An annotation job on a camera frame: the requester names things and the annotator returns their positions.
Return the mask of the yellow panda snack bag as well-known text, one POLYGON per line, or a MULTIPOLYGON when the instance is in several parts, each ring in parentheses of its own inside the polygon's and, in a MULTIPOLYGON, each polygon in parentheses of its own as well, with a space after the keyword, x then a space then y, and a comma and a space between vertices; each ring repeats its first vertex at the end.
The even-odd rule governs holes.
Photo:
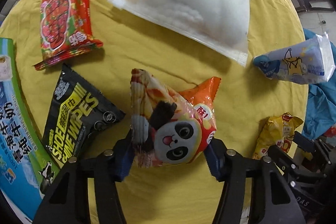
POLYGON ((266 156, 268 149, 275 145, 288 153, 294 139, 294 133, 303 120, 286 112, 281 116, 271 116, 262 128, 256 141, 252 159, 260 160, 266 156))

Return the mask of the black shoe wipes pack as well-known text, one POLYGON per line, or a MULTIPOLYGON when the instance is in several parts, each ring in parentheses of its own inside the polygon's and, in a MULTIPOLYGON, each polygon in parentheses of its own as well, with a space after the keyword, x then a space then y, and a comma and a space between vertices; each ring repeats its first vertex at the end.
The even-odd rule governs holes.
POLYGON ((70 157, 82 157, 100 132, 124 117, 125 113, 100 90, 63 64, 42 143, 56 163, 63 166, 70 157))

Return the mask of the orange panda snack bag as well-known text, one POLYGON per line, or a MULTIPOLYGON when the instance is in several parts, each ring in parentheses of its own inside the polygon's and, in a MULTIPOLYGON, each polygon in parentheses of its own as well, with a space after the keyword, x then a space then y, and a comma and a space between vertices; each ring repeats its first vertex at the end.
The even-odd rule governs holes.
POLYGON ((142 69, 131 71, 131 129, 136 162, 143 168, 188 164, 217 130, 214 99, 221 79, 212 77, 177 92, 142 69))

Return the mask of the red floral wipes pack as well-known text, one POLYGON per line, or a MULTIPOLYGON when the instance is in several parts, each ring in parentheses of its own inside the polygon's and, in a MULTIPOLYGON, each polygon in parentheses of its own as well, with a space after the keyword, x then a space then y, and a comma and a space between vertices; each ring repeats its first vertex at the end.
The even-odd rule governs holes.
POLYGON ((92 34, 89 0, 42 0, 40 36, 37 71, 103 46, 92 34))

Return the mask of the cardboard milk box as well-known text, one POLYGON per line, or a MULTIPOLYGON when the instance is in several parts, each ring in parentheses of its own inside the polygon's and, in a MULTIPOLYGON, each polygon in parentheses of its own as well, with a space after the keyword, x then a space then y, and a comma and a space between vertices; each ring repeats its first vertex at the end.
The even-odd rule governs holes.
POLYGON ((32 223, 59 172, 22 98, 13 40, 1 38, 1 194, 23 223, 32 223))

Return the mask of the teal cloth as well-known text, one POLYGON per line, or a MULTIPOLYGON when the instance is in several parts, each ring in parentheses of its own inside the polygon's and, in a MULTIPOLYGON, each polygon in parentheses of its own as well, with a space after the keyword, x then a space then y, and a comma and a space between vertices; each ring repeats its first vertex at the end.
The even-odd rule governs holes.
POLYGON ((317 139, 335 124, 335 70, 327 82, 309 84, 305 122, 302 134, 317 139))

